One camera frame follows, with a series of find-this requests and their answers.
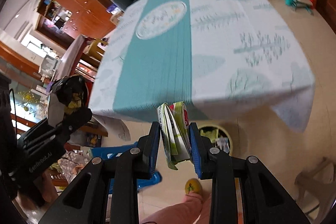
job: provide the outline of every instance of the teal stripe on tablecloth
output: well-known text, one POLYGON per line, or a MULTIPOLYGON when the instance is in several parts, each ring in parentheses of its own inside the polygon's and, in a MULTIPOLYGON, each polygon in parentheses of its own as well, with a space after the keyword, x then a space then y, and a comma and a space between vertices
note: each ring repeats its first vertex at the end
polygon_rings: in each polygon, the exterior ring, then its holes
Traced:
MULTIPOLYGON (((169 1, 148 0, 139 22, 169 1)), ((190 119, 207 119, 192 103, 192 57, 189 0, 184 17, 168 31, 149 39, 133 34, 119 78, 113 111, 142 121, 156 121, 156 108, 186 103, 190 119)))

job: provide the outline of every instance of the beige stool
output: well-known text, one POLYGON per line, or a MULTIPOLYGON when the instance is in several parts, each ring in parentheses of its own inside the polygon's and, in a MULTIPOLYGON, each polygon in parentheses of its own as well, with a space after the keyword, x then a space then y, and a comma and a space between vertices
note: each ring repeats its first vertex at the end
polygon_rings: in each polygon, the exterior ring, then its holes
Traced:
POLYGON ((91 45, 85 47, 83 53, 101 62, 101 58, 104 55, 105 51, 102 48, 98 47, 99 43, 102 43, 105 46, 108 45, 107 42, 101 39, 96 39, 92 41, 91 45))
POLYGON ((335 181, 336 164, 327 158, 323 158, 323 162, 310 172, 301 172, 295 179, 295 184, 299 187, 299 197, 296 203, 301 206, 305 192, 308 191, 320 202, 320 209, 313 224, 320 224, 327 214, 330 212, 336 200, 336 181, 335 181), (314 179, 317 173, 324 170, 329 164, 334 166, 333 182, 325 184, 314 179))

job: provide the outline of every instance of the yellow chair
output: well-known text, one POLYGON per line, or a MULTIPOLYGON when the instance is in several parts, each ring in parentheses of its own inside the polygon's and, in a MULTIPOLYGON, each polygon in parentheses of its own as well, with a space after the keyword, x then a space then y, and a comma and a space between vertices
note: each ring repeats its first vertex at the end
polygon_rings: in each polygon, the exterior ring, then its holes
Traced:
POLYGON ((101 39, 95 39, 91 42, 91 45, 85 47, 83 53, 101 62, 101 58, 104 55, 105 51, 102 48, 98 47, 99 43, 102 43, 105 46, 108 45, 107 42, 101 39))

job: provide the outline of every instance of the person's hand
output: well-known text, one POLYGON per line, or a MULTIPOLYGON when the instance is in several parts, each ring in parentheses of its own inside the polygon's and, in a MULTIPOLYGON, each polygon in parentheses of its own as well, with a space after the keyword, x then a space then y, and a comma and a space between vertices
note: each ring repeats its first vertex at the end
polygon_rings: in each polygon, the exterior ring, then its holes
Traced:
MULTIPOLYGON (((58 198, 58 194, 55 186, 51 181, 50 174, 45 171, 41 177, 42 183, 36 186, 40 190, 43 199, 46 201, 46 204, 42 207, 42 209, 46 210, 58 198)), ((34 204, 34 202, 20 192, 17 193, 17 197, 15 199, 24 211, 32 211, 37 209, 37 206, 34 204)))

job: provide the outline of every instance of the folded snack wrapper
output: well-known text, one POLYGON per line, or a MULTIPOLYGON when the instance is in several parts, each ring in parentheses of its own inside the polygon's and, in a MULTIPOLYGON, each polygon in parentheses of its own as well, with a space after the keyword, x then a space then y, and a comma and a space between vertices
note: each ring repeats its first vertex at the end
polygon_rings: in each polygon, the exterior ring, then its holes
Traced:
POLYGON ((167 165, 177 170, 176 164, 189 160, 191 146, 189 142, 188 113, 184 102, 177 102, 168 106, 167 103, 157 108, 157 115, 161 126, 161 135, 165 150, 167 165))

